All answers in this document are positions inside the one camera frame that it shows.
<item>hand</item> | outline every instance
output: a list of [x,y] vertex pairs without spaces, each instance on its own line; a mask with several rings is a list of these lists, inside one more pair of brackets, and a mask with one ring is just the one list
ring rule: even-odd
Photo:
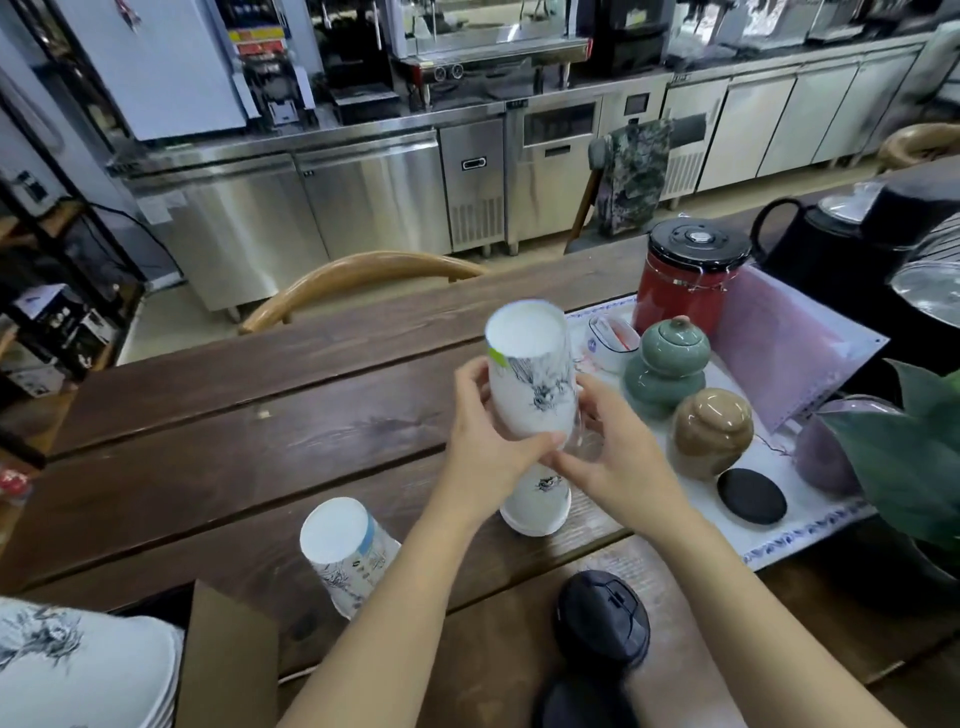
[[543,464],[574,483],[614,519],[644,536],[672,528],[695,513],[653,432],[618,392],[599,379],[577,375],[584,424],[604,436],[603,453],[587,463],[551,452]]
[[457,370],[457,414],[446,444],[446,462],[427,504],[431,512],[476,530],[513,492],[520,476],[564,442],[562,432],[510,441],[493,428],[487,357]]

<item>potted plant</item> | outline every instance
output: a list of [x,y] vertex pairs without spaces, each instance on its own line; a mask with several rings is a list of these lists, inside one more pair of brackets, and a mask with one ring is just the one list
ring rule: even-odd
[[960,371],[940,377],[890,361],[902,414],[833,412],[824,423],[880,517],[960,583]]

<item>wooden table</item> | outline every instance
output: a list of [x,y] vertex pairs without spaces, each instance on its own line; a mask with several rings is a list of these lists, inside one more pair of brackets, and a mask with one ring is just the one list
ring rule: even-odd
[[[898,174],[953,180],[960,163]],[[719,222],[744,231],[755,212]],[[452,371],[484,350],[488,316],[521,297],[571,310],[632,293],[642,250],[615,243],[92,375],[0,562],[0,591],[107,609],[201,578],[277,620],[281,675],[316,664],[345,622],[300,556],[306,515],[327,498],[357,497],[402,541],[442,462]],[[827,540],[761,576],[864,683],[960,629],[955,610],[885,615],[857,602],[825,568],[835,548]],[[637,588],[655,635],[687,647],[637,678],[654,724],[671,723],[653,696],[681,672],[736,724],[659,557],[579,493],[551,538],[518,536],[498,518],[480,530],[453,588],[421,722],[525,725],[558,666],[550,603],[568,574],[597,566]]]

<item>kettle handle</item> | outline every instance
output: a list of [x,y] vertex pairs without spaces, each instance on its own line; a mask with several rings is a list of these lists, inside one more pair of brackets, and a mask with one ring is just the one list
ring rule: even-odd
[[754,260],[756,260],[756,262],[760,265],[762,265],[763,261],[767,258],[767,252],[760,247],[760,229],[763,228],[763,223],[766,221],[767,215],[769,215],[775,207],[779,207],[781,205],[796,206],[797,215],[806,209],[804,203],[802,203],[796,197],[778,197],[773,202],[768,203],[759,213],[756,214],[754,224],[750,228],[750,245],[754,251]]

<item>blue stripe on cup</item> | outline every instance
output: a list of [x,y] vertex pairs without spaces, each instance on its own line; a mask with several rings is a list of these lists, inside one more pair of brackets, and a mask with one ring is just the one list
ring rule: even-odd
[[367,533],[363,535],[363,541],[360,542],[360,546],[357,547],[357,553],[361,556],[366,556],[367,551],[370,550],[370,547],[373,543],[373,532],[376,530],[376,523],[373,520],[373,516],[369,513],[367,514]]

